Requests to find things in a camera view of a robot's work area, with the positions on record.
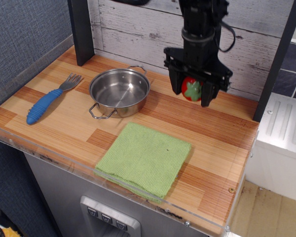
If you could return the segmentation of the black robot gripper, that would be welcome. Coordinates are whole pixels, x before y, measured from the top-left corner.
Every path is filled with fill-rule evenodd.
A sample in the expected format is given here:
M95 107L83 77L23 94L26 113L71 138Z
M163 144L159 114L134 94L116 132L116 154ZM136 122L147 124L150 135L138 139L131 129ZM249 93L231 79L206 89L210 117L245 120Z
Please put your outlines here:
M169 70L172 90L176 95L182 92L186 77L205 82L201 93L202 107L208 107L219 90L229 90L229 79L233 72L218 59L218 47L214 39L205 43L185 40L183 48L166 47L164 53L164 66Z

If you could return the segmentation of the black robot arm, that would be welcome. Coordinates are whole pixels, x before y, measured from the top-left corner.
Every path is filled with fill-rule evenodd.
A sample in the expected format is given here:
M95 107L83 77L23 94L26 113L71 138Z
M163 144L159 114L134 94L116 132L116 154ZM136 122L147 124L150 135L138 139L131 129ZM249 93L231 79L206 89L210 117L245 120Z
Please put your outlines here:
M220 90L228 91L233 72L218 58L222 28L235 35L222 19L228 14L226 0L181 0L184 26L182 48L164 49L172 90L189 101L209 106Z

